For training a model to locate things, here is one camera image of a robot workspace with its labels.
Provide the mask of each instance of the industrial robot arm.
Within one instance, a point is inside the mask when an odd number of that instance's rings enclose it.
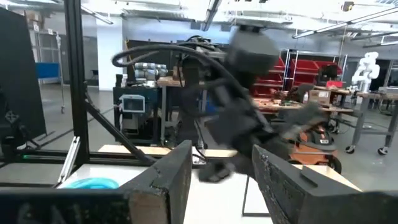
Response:
[[[373,79],[378,78],[380,66],[376,65],[377,52],[368,52],[359,61],[359,66],[351,78],[351,89],[368,92]]]

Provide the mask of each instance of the black cable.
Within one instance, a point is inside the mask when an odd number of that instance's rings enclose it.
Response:
[[[181,88],[183,88],[183,87],[184,87],[184,84],[182,83],[182,77],[181,77],[181,73],[180,73],[180,64],[181,64],[181,54],[180,54],[180,57],[179,57],[179,59],[178,59],[178,61],[177,61],[177,76],[178,76],[178,80],[180,81],[180,86],[181,86]],[[197,128],[198,128],[198,132],[199,132],[200,138],[201,138],[201,140],[202,140],[202,142],[203,142],[203,148],[204,148],[205,145],[207,145],[207,143],[205,142],[205,138],[203,137],[203,134],[202,134],[202,132],[201,132],[199,122],[198,122],[197,119],[194,119],[194,122],[195,122],[195,124],[196,124],[196,126],[197,126]],[[196,147],[195,147],[195,149],[197,150],[197,152],[199,153],[199,155],[201,155],[202,158],[203,158],[205,161],[207,161],[207,157],[206,157],[201,151],[199,151]]]
[[[256,111],[256,107],[254,106],[254,104],[251,103],[250,96],[246,94],[245,89],[239,84],[237,79],[235,79],[235,77],[233,77],[233,75],[226,68],[224,68],[224,66],[222,66],[220,63],[218,63],[216,60],[210,58],[209,56],[207,56],[203,53],[199,53],[196,50],[190,49],[188,47],[182,47],[182,46],[177,46],[177,45],[165,45],[165,44],[133,47],[129,50],[126,50],[124,52],[116,54],[112,58],[112,64],[115,67],[119,67],[119,68],[127,67],[127,66],[130,66],[130,65],[136,63],[136,61],[137,61],[136,58],[129,62],[119,62],[119,60],[121,58],[126,57],[133,53],[137,53],[137,52],[155,51],[155,50],[175,50],[175,51],[181,52],[183,54],[187,54],[189,56],[195,57],[195,58],[201,60],[202,62],[209,64],[209,66],[217,69],[220,72],[220,75],[223,76],[227,81],[230,82],[230,84],[232,84],[232,86],[234,86],[236,88],[236,90],[240,94],[240,97],[242,97],[244,100],[246,100],[248,102],[250,109],[252,109],[253,111]]]
[[[177,43],[176,45],[177,46],[189,46],[189,45],[192,45],[192,46],[196,46],[196,47],[202,47],[202,48],[207,49],[207,50],[214,50],[214,47],[212,47],[212,46],[209,46],[209,45],[206,45],[206,44],[202,44],[202,43],[197,43],[197,42],[181,42],[181,43]],[[149,52],[147,54],[144,54],[144,55],[141,55],[141,56],[138,56],[138,57],[134,58],[134,61],[135,61],[135,63],[137,63],[137,62],[141,61],[142,59],[144,59],[146,57],[149,57],[149,56],[152,56],[152,55],[155,55],[157,53],[159,53],[159,51]]]
[[[190,38],[188,38],[188,39],[186,40],[186,42],[188,42],[188,41],[190,41],[190,40],[192,40],[192,39],[194,39],[194,38],[197,38],[197,37],[203,38],[201,35],[193,35],[193,36],[191,36]]]

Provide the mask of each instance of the white robot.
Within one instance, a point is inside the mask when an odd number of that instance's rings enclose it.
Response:
[[[358,90],[364,93],[369,91],[372,79],[379,76],[380,66],[376,65],[378,56],[379,53],[377,52],[368,52],[359,61],[359,67],[351,78],[351,90]]]

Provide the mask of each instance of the black panel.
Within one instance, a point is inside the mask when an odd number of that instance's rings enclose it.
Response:
[[[42,99],[25,17],[0,8],[0,87],[9,108],[18,114],[32,138],[46,133]],[[0,120],[5,124],[4,106]]]

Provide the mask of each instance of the wheel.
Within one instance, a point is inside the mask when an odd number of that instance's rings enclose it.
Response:
[[[334,169],[337,173],[341,174],[342,166],[340,160],[337,159],[337,157],[332,157],[329,160],[329,167]]]
[[[293,160],[293,159],[291,159],[291,160],[288,160],[288,162],[289,162],[290,164],[294,164],[294,165],[302,165],[302,163],[301,163],[301,162],[299,162],[299,161],[296,161],[296,160]]]
[[[338,128],[338,127],[336,127],[336,128],[335,128],[335,130],[334,130],[334,131],[332,131],[332,133],[333,133],[333,134],[339,134],[339,133],[340,133],[340,130],[339,130],[339,128]]]
[[[352,154],[355,152],[355,147],[354,146],[347,146],[346,147],[346,153],[347,154]]]
[[[388,153],[387,148],[381,147],[379,149],[377,149],[377,153],[379,153],[380,156],[385,156]]]

